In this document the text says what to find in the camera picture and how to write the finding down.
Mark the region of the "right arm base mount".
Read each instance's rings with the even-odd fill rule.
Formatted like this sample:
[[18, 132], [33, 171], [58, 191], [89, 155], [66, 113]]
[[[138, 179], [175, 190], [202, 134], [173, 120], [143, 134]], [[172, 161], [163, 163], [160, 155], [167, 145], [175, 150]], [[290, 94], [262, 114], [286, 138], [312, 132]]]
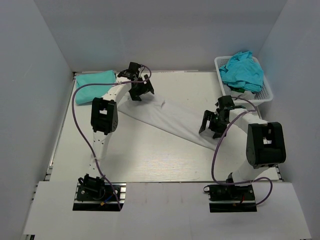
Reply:
[[210, 184], [203, 188], [208, 194], [210, 213], [253, 213], [257, 212], [252, 184]]

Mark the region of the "white t shirt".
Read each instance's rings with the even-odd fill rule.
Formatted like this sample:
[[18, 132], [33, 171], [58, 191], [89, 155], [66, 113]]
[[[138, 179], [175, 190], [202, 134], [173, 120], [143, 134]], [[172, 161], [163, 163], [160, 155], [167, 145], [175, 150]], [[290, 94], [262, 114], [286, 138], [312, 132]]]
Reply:
[[127, 94], [121, 100], [118, 111], [202, 147], [216, 149], [218, 140], [213, 139], [212, 131], [206, 129], [199, 133], [203, 114], [151, 93], [140, 98], [140, 101], [134, 101]]

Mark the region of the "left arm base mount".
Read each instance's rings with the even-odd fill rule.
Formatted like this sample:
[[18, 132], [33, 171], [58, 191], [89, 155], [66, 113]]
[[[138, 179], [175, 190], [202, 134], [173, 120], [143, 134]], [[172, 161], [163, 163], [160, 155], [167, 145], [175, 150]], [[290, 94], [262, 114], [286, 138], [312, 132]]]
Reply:
[[86, 174], [78, 178], [73, 211], [119, 212], [126, 198], [126, 183], [107, 183], [102, 177]]

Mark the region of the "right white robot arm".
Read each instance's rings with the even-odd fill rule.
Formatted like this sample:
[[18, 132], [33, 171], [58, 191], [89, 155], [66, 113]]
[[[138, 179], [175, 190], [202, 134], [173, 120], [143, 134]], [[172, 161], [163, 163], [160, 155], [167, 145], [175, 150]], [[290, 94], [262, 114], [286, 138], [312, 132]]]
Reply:
[[236, 125], [246, 133], [245, 161], [228, 179], [212, 180], [218, 185], [226, 186], [226, 195], [236, 200], [244, 193], [244, 187], [262, 179], [261, 173], [286, 161], [286, 147], [283, 127], [279, 122], [268, 122], [260, 119], [254, 113], [257, 108], [247, 109], [235, 105], [233, 97], [219, 97], [216, 110], [205, 110], [199, 133], [210, 130], [212, 138], [218, 140], [212, 159], [211, 173], [215, 173], [215, 163], [219, 149], [229, 129]]

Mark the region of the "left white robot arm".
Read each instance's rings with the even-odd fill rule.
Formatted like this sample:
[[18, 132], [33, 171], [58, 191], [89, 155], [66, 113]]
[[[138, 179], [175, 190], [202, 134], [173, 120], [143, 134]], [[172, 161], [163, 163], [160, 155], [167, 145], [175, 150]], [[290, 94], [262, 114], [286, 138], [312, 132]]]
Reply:
[[93, 154], [88, 173], [93, 177], [100, 176], [97, 165], [106, 159], [108, 144], [113, 132], [118, 127], [118, 105], [125, 95], [133, 101], [141, 101], [141, 95], [154, 94], [150, 78], [152, 73], [142, 75], [149, 68], [143, 64], [130, 62], [127, 69], [122, 70], [112, 86], [102, 97], [96, 97], [91, 104], [90, 123], [93, 130]]

